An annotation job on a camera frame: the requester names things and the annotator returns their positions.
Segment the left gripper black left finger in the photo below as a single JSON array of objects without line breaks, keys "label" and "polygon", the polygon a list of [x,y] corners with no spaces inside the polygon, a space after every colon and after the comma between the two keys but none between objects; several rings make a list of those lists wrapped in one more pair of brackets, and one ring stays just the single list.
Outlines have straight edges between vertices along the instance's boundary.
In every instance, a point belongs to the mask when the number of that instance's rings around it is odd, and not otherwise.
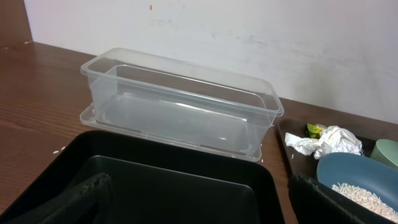
[{"label": "left gripper black left finger", "polygon": [[8,224],[107,223],[112,216],[113,181],[98,173]]}]

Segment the mint green bowl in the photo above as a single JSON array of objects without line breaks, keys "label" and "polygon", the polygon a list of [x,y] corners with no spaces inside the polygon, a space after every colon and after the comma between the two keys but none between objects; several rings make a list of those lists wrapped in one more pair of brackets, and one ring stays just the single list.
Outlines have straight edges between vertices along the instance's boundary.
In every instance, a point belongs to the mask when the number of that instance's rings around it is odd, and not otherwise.
[{"label": "mint green bowl", "polygon": [[398,143],[389,139],[376,141],[370,158],[397,170]]}]

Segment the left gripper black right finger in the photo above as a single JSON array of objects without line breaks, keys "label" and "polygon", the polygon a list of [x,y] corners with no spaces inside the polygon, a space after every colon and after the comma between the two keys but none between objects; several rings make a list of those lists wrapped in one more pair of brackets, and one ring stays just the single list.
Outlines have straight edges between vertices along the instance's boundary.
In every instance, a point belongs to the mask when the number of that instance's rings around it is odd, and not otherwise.
[{"label": "left gripper black right finger", "polygon": [[288,188],[299,223],[394,223],[306,175],[293,175]]}]

